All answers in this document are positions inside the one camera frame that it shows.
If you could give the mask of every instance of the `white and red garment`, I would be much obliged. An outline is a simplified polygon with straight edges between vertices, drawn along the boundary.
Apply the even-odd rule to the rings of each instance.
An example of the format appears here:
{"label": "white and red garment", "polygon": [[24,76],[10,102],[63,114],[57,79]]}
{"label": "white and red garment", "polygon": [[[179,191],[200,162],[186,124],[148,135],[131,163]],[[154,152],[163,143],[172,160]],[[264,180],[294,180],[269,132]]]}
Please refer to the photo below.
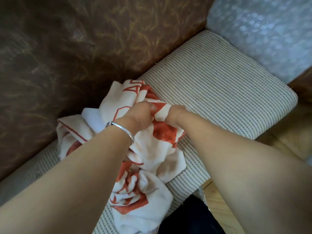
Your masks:
{"label": "white and red garment", "polygon": [[153,233],[172,202],[165,186],[186,168],[183,152],[177,147],[184,135],[180,128],[164,121],[171,105],[162,102],[143,80],[113,82],[98,109],[85,108],[81,115],[58,120],[60,160],[101,132],[107,122],[122,117],[135,103],[153,103],[153,123],[135,135],[123,161],[109,204],[119,233]]}

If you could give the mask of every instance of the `silver bracelet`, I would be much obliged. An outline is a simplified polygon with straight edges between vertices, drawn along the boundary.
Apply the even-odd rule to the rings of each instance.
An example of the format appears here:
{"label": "silver bracelet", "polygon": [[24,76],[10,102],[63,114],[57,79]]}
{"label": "silver bracelet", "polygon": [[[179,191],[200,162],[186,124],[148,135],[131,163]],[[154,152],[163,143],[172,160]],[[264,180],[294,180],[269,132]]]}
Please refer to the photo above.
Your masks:
{"label": "silver bracelet", "polygon": [[128,134],[128,136],[130,136],[130,138],[131,138],[131,141],[132,141],[131,145],[133,145],[133,143],[135,142],[135,138],[134,138],[133,134],[130,131],[128,131],[125,127],[123,127],[123,126],[121,126],[121,125],[119,125],[119,124],[117,124],[117,123],[115,123],[113,121],[108,122],[106,124],[105,128],[108,127],[108,126],[111,126],[111,125],[117,126],[120,129],[122,129],[124,132],[126,132]]}

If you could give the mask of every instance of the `woven upholstery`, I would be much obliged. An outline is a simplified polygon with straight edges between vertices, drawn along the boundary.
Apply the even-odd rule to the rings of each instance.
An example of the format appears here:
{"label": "woven upholstery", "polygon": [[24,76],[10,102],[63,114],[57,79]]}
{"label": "woven upholstery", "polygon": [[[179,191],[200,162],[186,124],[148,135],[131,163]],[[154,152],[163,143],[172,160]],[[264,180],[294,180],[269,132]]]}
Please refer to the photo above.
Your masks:
{"label": "woven upholstery", "polygon": [[[296,94],[222,37],[208,30],[180,46],[141,79],[161,100],[186,105],[237,134],[250,139],[282,119],[297,103]],[[178,145],[187,169],[167,184],[174,196],[173,212],[208,178],[189,138]],[[0,184],[0,204],[57,164],[56,141]],[[94,233],[117,233],[108,206]]]}

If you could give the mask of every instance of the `person's left arm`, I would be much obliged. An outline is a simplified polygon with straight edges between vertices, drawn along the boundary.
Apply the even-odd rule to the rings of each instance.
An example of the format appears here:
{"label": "person's left arm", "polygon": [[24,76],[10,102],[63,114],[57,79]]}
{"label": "person's left arm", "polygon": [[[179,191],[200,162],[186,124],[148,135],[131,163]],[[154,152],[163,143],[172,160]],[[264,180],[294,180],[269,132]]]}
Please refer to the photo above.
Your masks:
{"label": "person's left arm", "polygon": [[[133,136],[152,122],[148,102],[115,123]],[[0,208],[0,233],[92,233],[114,187],[131,139],[109,126]]]}

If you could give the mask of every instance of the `skin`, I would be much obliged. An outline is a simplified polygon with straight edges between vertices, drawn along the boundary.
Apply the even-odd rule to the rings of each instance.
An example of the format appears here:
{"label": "skin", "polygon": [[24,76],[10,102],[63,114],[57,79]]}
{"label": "skin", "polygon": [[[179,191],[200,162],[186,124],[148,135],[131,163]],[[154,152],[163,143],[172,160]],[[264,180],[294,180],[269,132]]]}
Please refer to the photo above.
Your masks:
{"label": "skin", "polygon": [[[152,122],[140,102],[115,120],[135,135]],[[184,129],[247,233],[312,229],[312,168],[272,147],[214,125],[180,105],[166,122]],[[0,208],[0,233],[92,233],[130,137],[109,126]]]}

